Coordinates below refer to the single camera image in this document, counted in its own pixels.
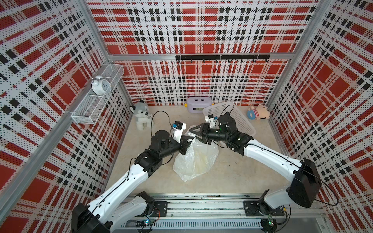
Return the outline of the white perforated plastic basket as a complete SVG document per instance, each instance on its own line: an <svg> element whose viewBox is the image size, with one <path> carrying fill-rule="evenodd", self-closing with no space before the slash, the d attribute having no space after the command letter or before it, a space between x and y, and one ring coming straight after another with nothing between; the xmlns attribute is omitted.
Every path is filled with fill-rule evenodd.
<svg viewBox="0 0 373 233"><path fill-rule="evenodd" d="M256 134L256 130L250 123L249 119L238 109L238 107L233 102L224 102L212 105L203 110L203 114L213 115L219 117L222 112L230 112L231 117L236 121L236 126L238 131L246 133L250 136Z"/></svg>

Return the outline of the pink pig plush toy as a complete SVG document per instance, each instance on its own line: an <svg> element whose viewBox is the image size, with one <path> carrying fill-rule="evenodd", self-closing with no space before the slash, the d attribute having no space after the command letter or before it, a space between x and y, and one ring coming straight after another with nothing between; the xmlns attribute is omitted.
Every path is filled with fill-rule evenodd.
<svg viewBox="0 0 373 233"><path fill-rule="evenodd" d="M269 119L270 111L269 108L264 105L250 106L247 111L248 119Z"/></svg>

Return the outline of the metal base rail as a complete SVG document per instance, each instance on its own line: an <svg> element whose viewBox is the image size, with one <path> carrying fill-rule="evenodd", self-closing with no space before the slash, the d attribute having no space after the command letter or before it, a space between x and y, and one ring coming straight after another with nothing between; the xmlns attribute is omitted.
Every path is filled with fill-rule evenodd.
<svg viewBox="0 0 373 233"><path fill-rule="evenodd" d="M122 223L118 233L330 233L319 204L260 212L258 194L151 194L156 209Z"/></svg>

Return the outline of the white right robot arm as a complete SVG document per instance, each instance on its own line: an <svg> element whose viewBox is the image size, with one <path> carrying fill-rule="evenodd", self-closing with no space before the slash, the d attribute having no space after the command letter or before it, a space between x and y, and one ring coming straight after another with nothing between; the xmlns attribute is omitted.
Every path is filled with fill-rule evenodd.
<svg viewBox="0 0 373 233"><path fill-rule="evenodd" d="M322 186L314 162L290 158L258 142L252 136L240 132L236 121L226 112L219 117L209 115L206 123L190 128L204 144L221 141L226 147L242 156L252 158L283 176L289 184L282 189L267 189L257 201L262 213L270 213L278 207L297 204L310 208Z"/></svg>

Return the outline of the white alarm clock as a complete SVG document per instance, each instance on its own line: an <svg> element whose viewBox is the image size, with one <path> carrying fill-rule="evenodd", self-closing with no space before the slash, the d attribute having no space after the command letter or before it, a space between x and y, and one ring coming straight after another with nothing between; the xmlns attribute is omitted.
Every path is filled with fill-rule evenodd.
<svg viewBox="0 0 373 233"><path fill-rule="evenodd" d="M97 75L91 82L92 91L99 96L109 94L112 90L111 83L103 76Z"/></svg>

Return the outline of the grey white husky plush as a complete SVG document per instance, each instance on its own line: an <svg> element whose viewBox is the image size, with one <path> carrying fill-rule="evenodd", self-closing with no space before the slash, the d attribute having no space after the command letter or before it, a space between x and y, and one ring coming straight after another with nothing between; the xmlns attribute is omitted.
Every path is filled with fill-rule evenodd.
<svg viewBox="0 0 373 233"><path fill-rule="evenodd" d="M144 130L144 126L146 125L148 128L153 127L152 122L152 114L149 111L148 105L145 103L143 99L140 99L139 102L131 105L130 111L134 114L136 118L136 126L139 131Z"/></svg>

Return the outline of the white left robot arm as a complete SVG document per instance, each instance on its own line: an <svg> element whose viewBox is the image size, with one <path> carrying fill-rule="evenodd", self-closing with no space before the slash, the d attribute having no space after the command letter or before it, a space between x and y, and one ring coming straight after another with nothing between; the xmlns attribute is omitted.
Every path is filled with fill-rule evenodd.
<svg viewBox="0 0 373 233"><path fill-rule="evenodd" d="M141 215L150 215L154 199L141 192L127 203L123 201L140 184L150 178L163 164L163 159L176 152L185 154L194 138L160 130L151 137L150 146L144 150L114 185L89 204L78 204L72 213L73 233L112 233L128 220Z"/></svg>

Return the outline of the black wall hook rail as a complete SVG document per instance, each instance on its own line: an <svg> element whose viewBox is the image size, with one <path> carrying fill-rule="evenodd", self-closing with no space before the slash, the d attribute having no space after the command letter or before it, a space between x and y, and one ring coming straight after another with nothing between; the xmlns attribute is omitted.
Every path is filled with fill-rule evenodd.
<svg viewBox="0 0 373 233"><path fill-rule="evenodd" d="M247 54L247 55L176 55L175 59L177 61L197 61L197 60L265 60L268 61L271 58L270 54Z"/></svg>

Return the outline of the translucent white plastic bag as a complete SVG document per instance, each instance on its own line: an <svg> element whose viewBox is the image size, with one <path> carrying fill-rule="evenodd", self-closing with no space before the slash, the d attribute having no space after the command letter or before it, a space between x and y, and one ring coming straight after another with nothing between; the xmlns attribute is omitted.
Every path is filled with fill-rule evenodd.
<svg viewBox="0 0 373 233"><path fill-rule="evenodd" d="M204 144L197 139L191 141L185 155L179 153L173 164L173 170L184 182L192 180L211 170L219 155L215 144Z"/></svg>

